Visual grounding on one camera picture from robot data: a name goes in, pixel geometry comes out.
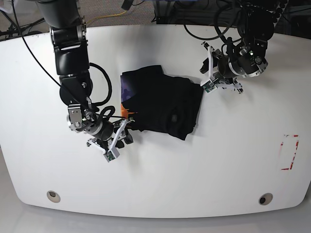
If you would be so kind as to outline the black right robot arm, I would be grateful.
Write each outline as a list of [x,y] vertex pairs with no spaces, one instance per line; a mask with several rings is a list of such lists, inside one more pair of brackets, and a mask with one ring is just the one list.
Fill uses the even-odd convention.
[[[120,117],[112,123],[114,106],[108,106],[112,96],[112,83],[106,71],[89,62],[86,39],[86,23],[80,16],[74,0],[38,0],[37,7],[50,26],[55,55],[56,73],[60,79],[60,98],[68,107],[69,128],[77,133],[91,135],[87,146],[95,146],[103,152],[107,161],[119,156],[119,149],[133,143],[126,126],[129,119]],[[89,68],[98,69],[107,81],[107,97],[93,103],[90,95],[93,82]]]

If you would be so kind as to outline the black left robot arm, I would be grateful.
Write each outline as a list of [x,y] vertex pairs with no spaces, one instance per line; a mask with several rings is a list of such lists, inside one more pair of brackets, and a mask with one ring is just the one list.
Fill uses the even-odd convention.
[[265,55],[275,28],[272,13],[262,3],[247,0],[241,4],[236,17],[240,39],[234,41],[222,36],[223,45],[217,50],[207,42],[202,43],[207,50],[207,59],[200,72],[207,77],[200,85],[208,93],[217,88],[232,88],[242,93],[237,78],[256,77],[268,66]]

